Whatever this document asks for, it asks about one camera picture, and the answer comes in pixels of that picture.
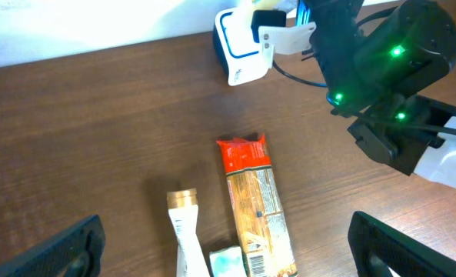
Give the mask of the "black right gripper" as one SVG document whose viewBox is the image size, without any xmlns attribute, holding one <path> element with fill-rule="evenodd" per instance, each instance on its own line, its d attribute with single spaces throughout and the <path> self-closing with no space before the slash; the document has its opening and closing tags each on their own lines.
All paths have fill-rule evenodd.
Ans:
<svg viewBox="0 0 456 277">
<path fill-rule="evenodd" d="M 356 19 L 364 0 L 303 0 L 316 30 L 310 43 L 324 77 L 351 66 L 358 43 Z"/>
</svg>

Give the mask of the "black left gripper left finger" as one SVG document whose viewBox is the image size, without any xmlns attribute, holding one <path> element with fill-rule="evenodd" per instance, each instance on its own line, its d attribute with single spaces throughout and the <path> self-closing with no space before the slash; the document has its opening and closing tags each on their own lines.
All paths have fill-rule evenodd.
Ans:
<svg viewBox="0 0 456 277">
<path fill-rule="evenodd" d="M 105 232 L 90 215 L 0 265 L 0 276 L 96 277 L 101 271 Z"/>
</svg>

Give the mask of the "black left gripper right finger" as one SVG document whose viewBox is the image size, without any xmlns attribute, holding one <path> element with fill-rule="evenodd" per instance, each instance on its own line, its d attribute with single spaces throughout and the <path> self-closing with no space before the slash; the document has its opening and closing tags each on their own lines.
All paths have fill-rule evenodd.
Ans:
<svg viewBox="0 0 456 277">
<path fill-rule="evenodd" d="M 354 212 L 348 243 L 360 277 L 456 276 L 456 261 L 369 214 Z"/>
</svg>

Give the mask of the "orange spaghetti packet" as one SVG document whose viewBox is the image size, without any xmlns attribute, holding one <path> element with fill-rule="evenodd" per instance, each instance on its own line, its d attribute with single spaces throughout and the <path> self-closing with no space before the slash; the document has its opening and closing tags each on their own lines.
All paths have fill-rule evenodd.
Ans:
<svg viewBox="0 0 456 277">
<path fill-rule="evenodd" d="M 263 135 L 218 140 L 245 268 L 251 277 L 298 275 Z"/>
</svg>

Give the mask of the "white tube with gold cap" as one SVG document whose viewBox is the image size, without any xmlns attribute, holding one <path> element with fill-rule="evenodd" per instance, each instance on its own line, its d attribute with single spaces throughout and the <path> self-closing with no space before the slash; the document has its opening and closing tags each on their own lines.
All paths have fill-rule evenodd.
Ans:
<svg viewBox="0 0 456 277">
<path fill-rule="evenodd" d="M 198 200 L 196 189 L 167 193 L 168 215 L 178 242 L 177 277 L 209 277 L 196 234 Z"/>
</svg>

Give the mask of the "green tissue packet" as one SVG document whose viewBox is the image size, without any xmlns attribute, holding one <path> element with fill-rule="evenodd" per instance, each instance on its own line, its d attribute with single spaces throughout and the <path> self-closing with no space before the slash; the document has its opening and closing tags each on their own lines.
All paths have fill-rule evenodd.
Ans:
<svg viewBox="0 0 456 277">
<path fill-rule="evenodd" d="M 209 253 L 214 277 L 247 277 L 240 246 L 232 246 Z"/>
</svg>

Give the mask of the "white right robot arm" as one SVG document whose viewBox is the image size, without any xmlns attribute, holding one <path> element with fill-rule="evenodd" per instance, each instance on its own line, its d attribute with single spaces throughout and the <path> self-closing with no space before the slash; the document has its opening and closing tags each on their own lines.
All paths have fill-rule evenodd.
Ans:
<svg viewBox="0 0 456 277">
<path fill-rule="evenodd" d="M 406 1 L 372 15 L 362 30 L 358 0 L 298 3 L 313 23 L 313 54 L 335 115 L 374 162 L 456 189 L 456 106 L 422 95 L 456 65 L 456 24 L 435 1 Z"/>
</svg>

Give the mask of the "white barcode scanner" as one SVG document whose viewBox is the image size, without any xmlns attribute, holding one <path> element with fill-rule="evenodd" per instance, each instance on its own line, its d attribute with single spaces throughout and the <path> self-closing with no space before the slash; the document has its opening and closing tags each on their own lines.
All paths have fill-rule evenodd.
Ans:
<svg viewBox="0 0 456 277">
<path fill-rule="evenodd" d="M 215 16 L 213 46 L 228 84 L 236 86 L 260 79 L 268 72 L 261 55 L 261 46 L 253 39 L 250 27 L 235 23 L 235 8 L 220 11 Z"/>
</svg>

